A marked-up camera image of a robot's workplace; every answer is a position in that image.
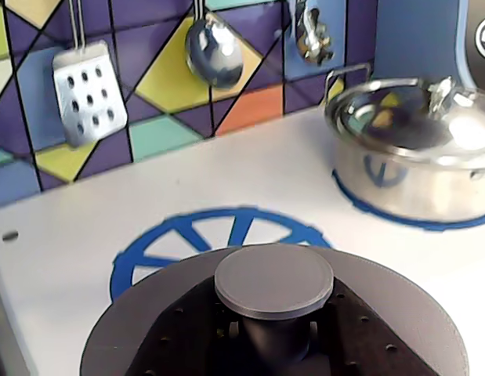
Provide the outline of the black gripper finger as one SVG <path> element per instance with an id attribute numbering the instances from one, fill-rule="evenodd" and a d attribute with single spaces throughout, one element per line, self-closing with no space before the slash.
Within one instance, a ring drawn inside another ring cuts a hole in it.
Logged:
<path id="1" fill-rule="evenodd" d="M 240 317 L 203 280 L 160 313 L 129 375 L 241 375 Z"/>
<path id="2" fill-rule="evenodd" d="M 318 350 L 331 375 L 433 375 L 434 370 L 356 293 L 335 281 L 316 313 Z"/>

